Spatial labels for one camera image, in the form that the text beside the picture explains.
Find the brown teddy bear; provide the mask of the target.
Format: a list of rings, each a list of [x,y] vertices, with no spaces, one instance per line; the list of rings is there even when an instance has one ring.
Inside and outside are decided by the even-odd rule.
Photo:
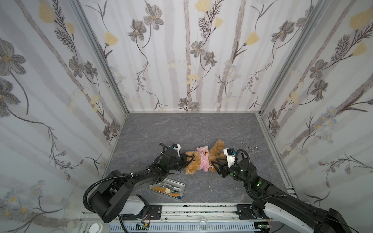
[[[217,172],[212,162],[220,162],[226,159],[226,155],[223,154],[225,143],[223,140],[217,140],[212,148],[208,146],[198,147],[195,151],[188,151],[189,165],[186,166],[185,171],[187,174],[194,174],[198,170],[204,172]]]

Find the pink teddy hoodie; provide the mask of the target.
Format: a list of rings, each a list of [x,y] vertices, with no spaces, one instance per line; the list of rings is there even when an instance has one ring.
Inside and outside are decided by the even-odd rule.
[[[200,154],[200,157],[201,157],[201,163],[200,163],[198,170],[203,170],[204,172],[208,172],[209,168],[211,167],[210,162],[209,162],[208,146],[197,148],[197,152]]]

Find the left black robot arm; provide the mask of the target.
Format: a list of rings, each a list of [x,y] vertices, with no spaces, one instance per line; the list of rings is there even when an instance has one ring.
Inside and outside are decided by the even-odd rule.
[[[182,171],[193,161],[194,156],[181,153],[178,146],[162,145],[160,155],[143,171],[120,173],[115,170],[95,182],[83,194],[84,207],[96,213],[104,223],[111,222],[120,215],[135,189],[160,183],[170,171]]]

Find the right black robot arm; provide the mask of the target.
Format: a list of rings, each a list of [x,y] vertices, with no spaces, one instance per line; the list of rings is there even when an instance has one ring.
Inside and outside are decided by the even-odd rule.
[[[343,216],[330,208],[328,211],[303,202],[258,176],[249,159],[228,166],[224,160],[212,163],[223,178],[230,176],[243,183],[253,200],[251,215],[277,220],[300,233],[350,233]]]

